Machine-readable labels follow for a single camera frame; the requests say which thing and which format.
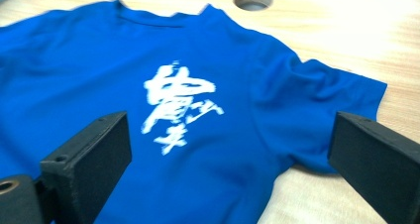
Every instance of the blue shirt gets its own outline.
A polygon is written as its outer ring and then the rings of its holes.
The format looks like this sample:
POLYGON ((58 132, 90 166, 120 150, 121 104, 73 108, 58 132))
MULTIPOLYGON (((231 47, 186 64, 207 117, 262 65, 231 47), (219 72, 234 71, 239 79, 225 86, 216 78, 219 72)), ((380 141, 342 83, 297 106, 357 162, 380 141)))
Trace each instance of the blue shirt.
POLYGON ((337 111, 375 119, 386 84, 297 54, 207 5, 161 17, 120 1, 0 28, 0 176, 127 111, 133 161, 98 223, 256 223, 276 177, 335 172, 337 111))

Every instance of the blue t-shirt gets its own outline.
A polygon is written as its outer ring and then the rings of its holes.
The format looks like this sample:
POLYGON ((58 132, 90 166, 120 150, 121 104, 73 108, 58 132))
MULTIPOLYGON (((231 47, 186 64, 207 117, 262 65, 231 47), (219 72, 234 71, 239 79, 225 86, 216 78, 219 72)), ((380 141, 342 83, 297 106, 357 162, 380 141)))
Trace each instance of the blue t-shirt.
POLYGON ((291 166, 334 172, 336 112, 374 120, 385 88, 211 5, 50 11, 0 28, 0 177, 37 177, 91 121, 127 111, 133 161, 97 223, 256 223, 291 166))

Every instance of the round hole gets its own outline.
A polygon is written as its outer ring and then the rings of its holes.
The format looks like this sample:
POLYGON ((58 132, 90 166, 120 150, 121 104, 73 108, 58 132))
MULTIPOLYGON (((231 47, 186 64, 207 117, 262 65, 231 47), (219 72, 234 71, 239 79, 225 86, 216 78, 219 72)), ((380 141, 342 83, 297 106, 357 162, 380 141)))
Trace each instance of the round hole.
POLYGON ((269 7, 272 0, 234 0, 235 5, 247 11, 259 11, 269 7))
POLYGON ((18 180, 6 180, 0 182, 0 195, 6 192, 10 192, 11 190, 15 189, 19 185, 18 180))
POLYGON ((56 162, 65 162, 65 160, 67 160, 67 156, 59 156, 55 158, 56 162))

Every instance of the shirt sleeve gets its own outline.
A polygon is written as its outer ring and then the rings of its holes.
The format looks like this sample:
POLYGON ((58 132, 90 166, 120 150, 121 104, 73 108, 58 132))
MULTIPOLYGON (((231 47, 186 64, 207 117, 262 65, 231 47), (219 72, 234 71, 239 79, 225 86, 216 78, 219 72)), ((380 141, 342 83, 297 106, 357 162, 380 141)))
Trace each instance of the shirt sleeve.
POLYGON ((335 172, 327 154, 336 113, 375 120, 386 84, 315 59, 302 62, 272 37, 259 48, 251 97, 262 141, 281 164, 335 172))

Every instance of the wood grain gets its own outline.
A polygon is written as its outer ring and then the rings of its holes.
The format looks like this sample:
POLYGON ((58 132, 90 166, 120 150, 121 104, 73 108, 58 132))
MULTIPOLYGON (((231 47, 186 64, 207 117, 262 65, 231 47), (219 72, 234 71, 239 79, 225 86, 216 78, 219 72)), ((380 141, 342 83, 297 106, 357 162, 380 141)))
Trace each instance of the wood grain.
MULTIPOLYGON (((0 26, 51 9, 102 0, 5 0, 0 26)), ((211 3, 246 28, 271 34, 303 60, 388 83, 378 121, 420 143, 420 0, 274 0, 247 12, 233 0, 123 0, 159 15, 197 14, 211 3)), ((292 168, 275 182, 260 223, 384 223, 340 177, 292 168)))

